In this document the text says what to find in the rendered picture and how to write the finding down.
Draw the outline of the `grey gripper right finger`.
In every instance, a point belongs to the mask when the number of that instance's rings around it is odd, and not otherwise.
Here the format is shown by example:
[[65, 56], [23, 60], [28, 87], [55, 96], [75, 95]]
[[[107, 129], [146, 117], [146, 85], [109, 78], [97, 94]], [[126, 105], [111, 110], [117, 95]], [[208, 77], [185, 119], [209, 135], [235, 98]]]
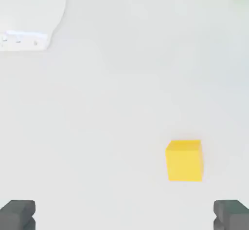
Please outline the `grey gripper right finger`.
[[216, 200], [213, 230], [249, 230], [249, 209], [238, 200]]

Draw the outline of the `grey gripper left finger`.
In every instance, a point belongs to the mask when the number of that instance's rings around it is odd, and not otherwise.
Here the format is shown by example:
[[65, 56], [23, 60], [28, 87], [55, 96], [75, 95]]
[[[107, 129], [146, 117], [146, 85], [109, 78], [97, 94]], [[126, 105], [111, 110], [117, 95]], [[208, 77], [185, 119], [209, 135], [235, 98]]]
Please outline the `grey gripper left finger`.
[[11, 200], [0, 209], [0, 230], [36, 230], [34, 200]]

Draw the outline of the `small yellow cube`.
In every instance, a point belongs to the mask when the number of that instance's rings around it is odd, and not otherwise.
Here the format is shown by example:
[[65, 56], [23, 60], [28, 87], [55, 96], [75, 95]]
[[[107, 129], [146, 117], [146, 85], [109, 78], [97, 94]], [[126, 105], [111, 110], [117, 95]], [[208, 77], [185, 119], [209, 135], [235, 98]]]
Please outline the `small yellow cube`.
[[165, 155], [170, 181], [202, 181], [204, 159], [200, 140], [172, 140]]

